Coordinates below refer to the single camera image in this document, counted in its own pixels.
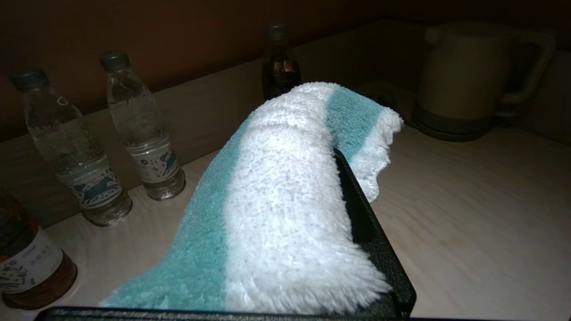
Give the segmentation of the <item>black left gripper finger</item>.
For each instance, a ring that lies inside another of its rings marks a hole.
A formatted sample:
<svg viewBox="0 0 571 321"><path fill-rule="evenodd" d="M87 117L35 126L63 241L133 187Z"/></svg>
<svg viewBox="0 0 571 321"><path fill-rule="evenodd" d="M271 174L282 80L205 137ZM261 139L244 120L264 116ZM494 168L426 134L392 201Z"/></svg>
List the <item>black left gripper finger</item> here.
<svg viewBox="0 0 571 321"><path fill-rule="evenodd" d="M405 269L394 252L388 237L380 226L377 216L367 201L357 179L343 153L334 150L339 170L341 189L349 220L352 239L371 262L385 275L392 287L387 294L368 307L345 315L345 318L410 318L417 294Z"/></svg>

